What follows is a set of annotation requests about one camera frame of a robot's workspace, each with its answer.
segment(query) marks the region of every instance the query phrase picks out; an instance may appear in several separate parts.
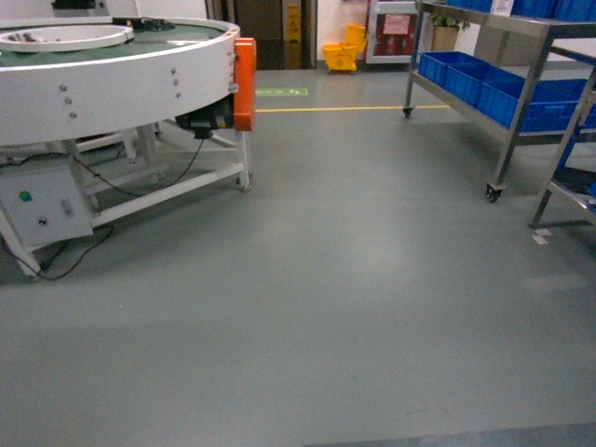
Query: green conveyor belt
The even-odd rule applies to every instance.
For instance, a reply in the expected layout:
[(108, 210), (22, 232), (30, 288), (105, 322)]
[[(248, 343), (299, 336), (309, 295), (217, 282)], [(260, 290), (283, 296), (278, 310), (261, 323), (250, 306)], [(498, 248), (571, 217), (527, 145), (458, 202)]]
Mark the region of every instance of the green conveyor belt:
[(224, 31), (207, 26), (176, 25), (175, 29), (167, 31), (135, 31), (131, 42), (114, 47), (58, 53), (16, 53), (2, 50), (0, 68), (124, 58), (180, 47), (176, 42), (189, 41), (190, 43), (185, 45), (191, 45), (196, 41), (211, 40), (223, 34)]

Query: yellow floor line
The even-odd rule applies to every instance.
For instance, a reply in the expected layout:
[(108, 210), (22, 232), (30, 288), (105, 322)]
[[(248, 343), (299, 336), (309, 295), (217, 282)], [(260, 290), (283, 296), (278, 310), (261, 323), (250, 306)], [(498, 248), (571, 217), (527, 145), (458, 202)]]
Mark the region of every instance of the yellow floor line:
[[(449, 105), (416, 105), (416, 109), (448, 109)], [(257, 109), (261, 114), (278, 114), (287, 112), (348, 112), (365, 110), (403, 110), (402, 105), (371, 105), (355, 107), (306, 107), (296, 109)]]

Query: yellow mop bucket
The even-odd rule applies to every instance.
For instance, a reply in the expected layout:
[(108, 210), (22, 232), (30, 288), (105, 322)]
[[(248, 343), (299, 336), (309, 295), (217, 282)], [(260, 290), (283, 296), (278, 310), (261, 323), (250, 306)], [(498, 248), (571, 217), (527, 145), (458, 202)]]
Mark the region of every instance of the yellow mop bucket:
[(355, 45), (323, 45), (323, 56), (330, 70), (355, 72), (358, 53)]
[(345, 27), (345, 41), (349, 45), (354, 45), (358, 53), (364, 51), (364, 47), (366, 47), (366, 28), (362, 25), (348, 24)]

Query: caster wheel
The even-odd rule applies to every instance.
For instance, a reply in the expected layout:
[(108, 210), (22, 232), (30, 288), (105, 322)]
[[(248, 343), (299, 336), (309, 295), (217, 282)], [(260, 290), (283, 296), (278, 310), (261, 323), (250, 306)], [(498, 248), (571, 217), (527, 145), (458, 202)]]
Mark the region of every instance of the caster wheel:
[(503, 191), (499, 189), (494, 189), (490, 184), (486, 185), (486, 199), (489, 203), (495, 203), (500, 197)]

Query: green button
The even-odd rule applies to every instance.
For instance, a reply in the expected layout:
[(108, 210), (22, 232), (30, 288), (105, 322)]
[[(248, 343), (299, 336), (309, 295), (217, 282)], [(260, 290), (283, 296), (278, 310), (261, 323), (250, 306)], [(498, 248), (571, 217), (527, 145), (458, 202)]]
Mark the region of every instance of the green button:
[(19, 193), (19, 198), (23, 202), (31, 202), (34, 198), (31, 197), (31, 193), (29, 191), (21, 191)]

